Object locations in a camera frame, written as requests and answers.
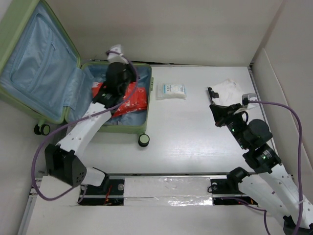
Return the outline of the white cloth with black strap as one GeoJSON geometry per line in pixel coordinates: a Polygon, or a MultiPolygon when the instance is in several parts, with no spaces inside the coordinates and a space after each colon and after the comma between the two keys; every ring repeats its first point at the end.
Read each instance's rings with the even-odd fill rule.
{"type": "Polygon", "coordinates": [[[237,103],[242,103],[242,90],[237,81],[227,79],[219,84],[211,86],[212,91],[217,93],[219,97],[212,98],[217,105],[230,106],[237,103]]]}

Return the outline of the red white patterned cloth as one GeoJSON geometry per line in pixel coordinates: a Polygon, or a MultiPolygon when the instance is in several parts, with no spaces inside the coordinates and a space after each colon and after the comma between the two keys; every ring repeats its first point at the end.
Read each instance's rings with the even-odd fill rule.
{"type": "MultiPolygon", "coordinates": [[[[94,82],[91,88],[92,97],[95,98],[97,93],[100,91],[100,87],[103,83],[94,82]]],[[[134,90],[135,82],[130,83],[128,85],[127,91],[124,95],[124,99],[126,99],[134,90]]],[[[144,87],[138,87],[134,91],[134,94],[130,97],[130,99],[124,102],[118,109],[115,111],[112,117],[118,117],[121,115],[125,115],[135,111],[143,111],[147,109],[147,93],[144,87]]]]}

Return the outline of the green hard-shell suitcase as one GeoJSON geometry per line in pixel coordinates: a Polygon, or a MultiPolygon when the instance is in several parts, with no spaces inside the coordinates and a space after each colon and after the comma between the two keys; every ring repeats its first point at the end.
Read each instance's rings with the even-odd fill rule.
{"type": "MultiPolygon", "coordinates": [[[[78,50],[44,0],[14,0],[0,22],[0,95],[38,120],[37,135],[48,135],[50,124],[81,119],[92,102],[93,83],[105,81],[109,64],[108,60],[82,64],[78,50]]],[[[147,109],[112,117],[101,130],[137,134],[138,141],[147,144],[152,69],[143,63],[130,65],[137,79],[125,100],[138,85],[144,87],[147,109]]]]}

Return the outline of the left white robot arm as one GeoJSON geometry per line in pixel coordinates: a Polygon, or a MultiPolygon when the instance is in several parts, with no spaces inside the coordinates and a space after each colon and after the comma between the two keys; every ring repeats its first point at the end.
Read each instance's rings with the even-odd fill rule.
{"type": "Polygon", "coordinates": [[[56,145],[46,147],[45,160],[49,175],[72,187],[90,185],[98,194],[108,191],[108,175],[95,167],[85,166],[83,153],[100,127],[118,109],[129,84],[136,79],[136,71],[130,64],[109,64],[106,79],[84,114],[85,120],[78,122],[56,145]]]}

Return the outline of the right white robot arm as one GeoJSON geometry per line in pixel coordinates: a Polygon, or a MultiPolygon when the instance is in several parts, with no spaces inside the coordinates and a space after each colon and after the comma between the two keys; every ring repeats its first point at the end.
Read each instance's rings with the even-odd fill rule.
{"type": "Polygon", "coordinates": [[[247,112],[241,104],[221,106],[212,103],[209,107],[215,125],[229,129],[241,149],[246,150],[243,154],[245,162],[266,183],[259,183],[245,169],[237,167],[212,189],[230,193],[239,191],[249,196],[282,225],[286,235],[311,235],[313,205],[267,144],[272,138],[268,125],[261,119],[247,121],[243,118],[247,112]]]}

